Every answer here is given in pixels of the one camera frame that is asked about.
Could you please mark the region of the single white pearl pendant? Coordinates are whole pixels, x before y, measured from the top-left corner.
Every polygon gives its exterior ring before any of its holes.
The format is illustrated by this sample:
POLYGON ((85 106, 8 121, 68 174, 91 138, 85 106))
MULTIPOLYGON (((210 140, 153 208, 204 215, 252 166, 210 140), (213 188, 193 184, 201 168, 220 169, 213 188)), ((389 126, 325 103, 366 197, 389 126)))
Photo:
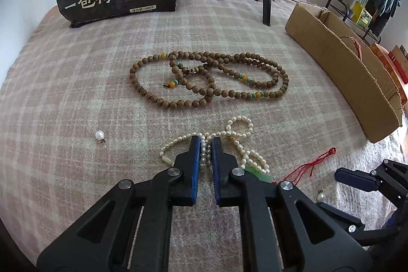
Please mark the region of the single white pearl pendant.
POLYGON ((100 143, 102 143, 102 144, 105 144, 105 143, 106 143, 106 141, 105 141, 105 134, 104 134, 104 132, 101 131, 101 130, 98 130, 98 131, 95 132, 95 138, 96 138, 100 143))

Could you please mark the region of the brown cardboard box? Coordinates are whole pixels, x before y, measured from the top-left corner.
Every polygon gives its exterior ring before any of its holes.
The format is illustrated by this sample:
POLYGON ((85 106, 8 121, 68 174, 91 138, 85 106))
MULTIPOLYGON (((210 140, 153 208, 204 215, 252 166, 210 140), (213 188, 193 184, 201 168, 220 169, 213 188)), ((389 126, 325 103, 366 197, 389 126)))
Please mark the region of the brown cardboard box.
POLYGON ((371 49, 326 8, 298 3, 286 32, 319 64, 355 113, 367 139, 376 143, 402 125, 398 89, 371 49), (362 61, 341 41, 353 36, 362 46, 362 61))

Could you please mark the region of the orange cloth covered table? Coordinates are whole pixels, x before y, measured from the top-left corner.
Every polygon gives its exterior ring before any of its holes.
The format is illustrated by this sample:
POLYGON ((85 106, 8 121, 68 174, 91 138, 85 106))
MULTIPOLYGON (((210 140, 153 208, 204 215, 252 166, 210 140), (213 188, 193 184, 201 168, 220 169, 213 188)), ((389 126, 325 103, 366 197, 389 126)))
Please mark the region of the orange cloth covered table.
POLYGON ((398 68, 389 57, 388 51, 379 44, 371 44, 370 49, 390 74, 393 82, 398 89, 398 93, 401 98, 401 106, 405 107, 407 105, 407 83, 404 82, 398 71, 398 68))

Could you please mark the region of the stacked boxes on table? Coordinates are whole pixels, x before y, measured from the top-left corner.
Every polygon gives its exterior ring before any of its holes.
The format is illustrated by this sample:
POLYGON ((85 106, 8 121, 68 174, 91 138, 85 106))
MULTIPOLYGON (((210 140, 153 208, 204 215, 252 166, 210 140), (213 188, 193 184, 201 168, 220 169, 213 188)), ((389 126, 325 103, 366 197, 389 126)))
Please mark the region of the stacked boxes on table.
POLYGON ((388 56, 392 64, 395 65, 403 82, 406 84, 408 80, 407 56, 398 46, 395 46, 392 51, 389 51, 388 56))

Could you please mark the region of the pink plaid blanket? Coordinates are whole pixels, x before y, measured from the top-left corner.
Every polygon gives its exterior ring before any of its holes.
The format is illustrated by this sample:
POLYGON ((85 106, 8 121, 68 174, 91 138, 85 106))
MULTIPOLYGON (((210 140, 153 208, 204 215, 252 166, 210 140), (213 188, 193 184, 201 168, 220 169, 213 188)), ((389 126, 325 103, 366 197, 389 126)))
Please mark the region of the pink plaid blanket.
POLYGON ((382 226, 393 206, 380 193, 335 182, 339 167, 370 171, 383 159, 404 162, 406 133, 378 143, 326 73, 285 31, 294 5, 272 5, 270 26, 253 0, 177 0, 175 12, 145 13, 71 28, 51 10, 20 52, 1 87, 1 219, 27 258, 38 255, 122 179, 165 169, 192 133, 220 133, 234 117, 252 121, 243 140, 281 180, 329 148, 336 153, 305 174, 300 189, 382 226), (136 92, 133 64, 172 51, 255 53, 289 76, 278 99, 214 98, 202 108, 165 110, 136 92), (105 144, 95 132, 105 134, 105 144))

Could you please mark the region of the yellow green box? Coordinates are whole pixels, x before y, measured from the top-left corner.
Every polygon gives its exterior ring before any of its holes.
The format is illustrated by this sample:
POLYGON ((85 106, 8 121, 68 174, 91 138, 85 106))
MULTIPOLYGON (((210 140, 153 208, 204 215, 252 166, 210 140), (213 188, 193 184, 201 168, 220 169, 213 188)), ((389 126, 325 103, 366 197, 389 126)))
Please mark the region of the yellow green box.
POLYGON ((358 27, 366 30, 371 23, 372 16, 367 12, 366 8, 359 2, 355 2, 352 7, 353 16, 351 18, 358 27))

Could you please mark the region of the dark hanging clothes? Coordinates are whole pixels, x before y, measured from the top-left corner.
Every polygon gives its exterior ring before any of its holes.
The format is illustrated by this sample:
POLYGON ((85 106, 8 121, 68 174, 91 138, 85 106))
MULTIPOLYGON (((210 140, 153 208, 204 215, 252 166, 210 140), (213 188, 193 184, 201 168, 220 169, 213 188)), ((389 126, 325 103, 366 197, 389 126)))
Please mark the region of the dark hanging clothes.
POLYGON ((368 28, 372 34, 380 37, 389 20, 394 17, 401 0, 368 0, 365 9, 371 15, 368 28))

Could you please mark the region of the black clothes rack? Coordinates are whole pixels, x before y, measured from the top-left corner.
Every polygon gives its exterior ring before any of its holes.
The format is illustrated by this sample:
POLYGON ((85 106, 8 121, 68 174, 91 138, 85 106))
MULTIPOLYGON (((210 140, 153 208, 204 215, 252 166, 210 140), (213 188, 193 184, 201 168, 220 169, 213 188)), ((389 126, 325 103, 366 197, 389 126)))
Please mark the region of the black clothes rack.
POLYGON ((334 10, 334 13, 339 15, 343 22, 351 23, 353 28, 357 28, 357 30, 362 33, 360 37, 364 42, 368 43, 369 39, 373 39, 375 42, 381 42, 381 38, 372 34, 371 30, 368 28, 363 30, 352 22, 351 18, 353 16, 353 12, 351 9, 354 3, 355 0, 328 0, 325 7, 329 10, 334 10))

